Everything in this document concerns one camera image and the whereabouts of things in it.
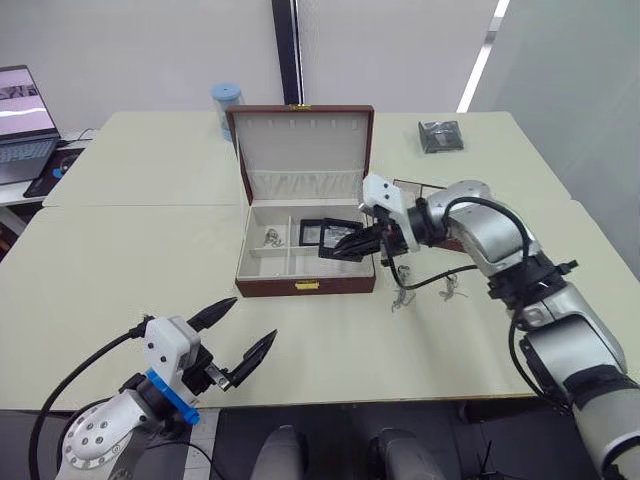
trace blue container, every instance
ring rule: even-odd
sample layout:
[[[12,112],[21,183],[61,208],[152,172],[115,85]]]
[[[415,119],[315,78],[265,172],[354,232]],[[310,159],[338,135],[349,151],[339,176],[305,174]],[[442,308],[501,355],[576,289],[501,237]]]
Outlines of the blue container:
[[[211,87],[211,98],[213,98],[213,103],[218,112],[222,136],[231,141],[231,132],[229,131],[226,111],[231,105],[242,105],[244,103],[242,91],[240,87],[234,83],[218,83]]]

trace white table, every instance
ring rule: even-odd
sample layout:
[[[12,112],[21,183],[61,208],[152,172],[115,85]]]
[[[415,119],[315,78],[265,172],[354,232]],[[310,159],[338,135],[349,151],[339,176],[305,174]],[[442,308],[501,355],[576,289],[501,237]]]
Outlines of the white table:
[[[465,149],[421,152],[418,121],[452,119]],[[369,170],[442,186],[483,180],[516,209],[570,198],[504,112],[377,113]],[[213,112],[134,112],[111,117],[44,205],[233,205],[244,198],[233,146]]]
[[[622,343],[640,378],[640,285],[581,205],[521,211],[556,261],[577,258],[571,275]],[[46,208],[0,264],[0,408],[38,408],[80,361],[137,323],[142,313],[189,316],[236,294],[241,206]],[[414,280],[469,263],[424,249]],[[239,389],[210,389],[202,406],[283,405],[517,396],[529,390],[511,365],[507,317],[477,271],[459,275],[443,302],[426,287],[394,314],[394,285],[378,268],[365,295],[240,299],[203,333],[221,366],[235,366],[254,341],[279,330],[263,365]],[[145,369],[140,341],[100,360],[56,408],[112,394]]]
[[[234,205],[241,191],[215,113],[127,112],[109,119],[44,206]]]

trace open lid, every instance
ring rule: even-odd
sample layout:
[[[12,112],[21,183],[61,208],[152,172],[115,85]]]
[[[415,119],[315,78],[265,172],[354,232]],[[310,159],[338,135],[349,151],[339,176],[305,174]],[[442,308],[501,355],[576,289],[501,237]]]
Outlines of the open lid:
[[[249,203],[361,197],[373,107],[233,105],[227,119]]]

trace black cable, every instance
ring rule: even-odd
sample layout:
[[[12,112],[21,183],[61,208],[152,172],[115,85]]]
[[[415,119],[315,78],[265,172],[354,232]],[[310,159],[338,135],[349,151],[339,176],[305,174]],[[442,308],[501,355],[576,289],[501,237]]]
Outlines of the black cable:
[[[211,470],[213,470],[213,472],[218,476],[218,478],[220,480],[225,480],[225,477],[220,473],[220,471],[216,468],[216,465],[213,463],[213,459],[209,457],[209,455],[207,455],[207,452],[205,452],[201,447],[199,447],[194,443],[187,442],[186,440],[173,440],[171,442],[163,442],[157,445],[151,445],[147,447],[146,450],[153,450],[154,448],[166,447],[167,445],[187,445],[189,447],[195,448],[207,459],[207,461],[211,465]]]
[[[67,431],[69,430],[69,428],[71,428],[71,425],[73,425],[73,422],[75,422],[78,419],[78,417],[80,417],[80,415],[82,415],[84,412],[86,412],[90,408],[93,408],[96,405],[99,405],[100,403],[104,403],[108,400],[109,398],[103,398],[102,400],[96,400],[95,402],[91,402],[90,404],[85,405],[79,410],[76,410],[73,413],[73,415],[69,417],[69,420],[67,420],[67,423],[65,423],[64,428],[62,429],[62,431],[60,432],[60,436],[58,437],[58,446],[56,447],[56,471],[59,471],[60,466],[62,465],[62,445],[64,444],[64,437],[67,434]]]
[[[94,132],[96,129],[95,128],[85,128],[82,133],[80,133],[80,135],[78,135],[78,138],[76,138],[75,140],[71,140],[71,142],[79,142],[80,140],[82,140],[82,137],[84,137],[84,134],[87,132]]]
[[[398,275],[398,270],[396,269],[396,264],[393,261],[393,255],[390,254],[391,249],[389,247],[389,241],[387,239],[386,233],[382,234],[382,243],[384,244],[384,248],[387,251],[387,261],[389,262],[389,269],[391,270],[391,275],[393,275],[393,279],[398,284],[398,287],[404,290],[415,290],[420,287],[424,287],[433,282],[437,282],[438,280],[448,277],[449,275],[453,275],[455,273],[466,272],[468,270],[476,270],[478,267],[476,265],[465,265],[464,267],[453,268],[451,270],[447,270],[446,272],[439,273],[438,275],[434,275],[433,277],[427,278],[422,282],[416,283],[414,285],[404,285],[402,280],[400,280],[400,276]]]
[[[491,447],[493,447],[493,440],[489,440],[489,445],[487,445],[487,451],[484,454],[484,460],[480,465],[480,474],[483,474],[487,471],[487,463],[489,462],[489,457],[491,456]]]
[[[35,423],[33,424],[33,429],[31,430],[31,438],[29,439],[29,472],[31,473],[31,480],[40,480],[40,471],[38,468],[38,441],[40,440],[40,432],[42,432],[42,426],[44,425],[44,420],[51,410],[53,403],[60,396],[62,391],[69,386],[69,384],[75,380],[75,378],[80,375],[84,370],[86,370],[93,362],[98,360],[108,351],[114,349],[121,343],[127,341],[130,338],[134,338],[131,333],[134,329],[129,332],[120,335],[118,338],[112,340],[96,353],[87,358],[84,362],[78,365],[67,377],[60,382],[60,384],[55,388],[55,390],[49,395],[49,398],[44,402],[42,408],[40,409],[40,413],[36,418]]]
[[[511,361],[513,362],[513,365],[516,367],[516,370],[518,371],[518,373],[520,374],[522,379],[529,386],[529,388],[531,388],[531,390],[533,390],[533,392],[537,396],[539,396],[544,401],[549,403],[553,408],[559,409],[561,412],[563,412],[563,413],[565,413],[567,415],[570,415],[570,411],[566,406],[564,406],[561,403],[555,401],[554,399],[549,397],[547,394],[545,394],[540,388],[538,388],[538,386],[535,384],[535,382],[531,379],[531,377],[529,377],[529,375],[527,374],[525,369],[522,367],[522,364],[520,363],[520,360],[518,359],[518,356],[516,355],[515,331],[516,331],[516,325],[517,325],[517,321],[518,321],[517,319],[522,314],[522,311],[523,311],[524,306],[526,304],[525,295],[526,295],[526,286],[527,286],[526,285],[526,282],[527,282],[527,267],[528,267],[528,263],[529,263],[529,246],[531,244],[531,238],[529,238],[529,234],[527,233],[527,228],[524,226],[524,224],[518,218],[518,216],[515,213],[513,213],[511,210],[509,210],[508,208],[500,205],[499,203],[493,202],[491,200],[487,200],[485,198],[476,198],[476,197],[460,197],[460,198],[456,198],[455,200],[451,201],[447,205],[447,208],[445,208],[445,210],[444,210],[444,215],[443,215],[444,222],[448,223],[449,213],[451,211],[451,208],[454,205],[457,205],[457,204],[460,204],[460,203],[474,203],[474,204],[477,204],[477,205],[482,205],[482,206],[491,208],[492,210],[495,210],[495,211],[501,213],[502,215],[507,217],[509,220],[511,220],[511,222],[514,224],[514,226],[516,227],[516,229],[520,233],[520,237],[522,239],[522,269],[520,271],[520,285],[519,285],[519,288],[520,288],[520,294],[522,296],[522,300],[519,302],[519,305],[514,309],[513,315],[511,317],[511,322],[510,322],[510,325],[509,325],[509,335],[508,335],[508,339],[507,339],[508,345],[509,345],[509,355],[511,357]]]

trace laptop keyboard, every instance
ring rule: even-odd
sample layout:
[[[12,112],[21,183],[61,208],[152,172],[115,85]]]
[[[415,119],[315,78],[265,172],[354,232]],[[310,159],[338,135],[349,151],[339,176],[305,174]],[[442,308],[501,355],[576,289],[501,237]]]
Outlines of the laptop keyboard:
[[[17,143],[0,147],[0,163],[25,160],[27,158],[39,158],[47,153],[55,140],[42,142]]]

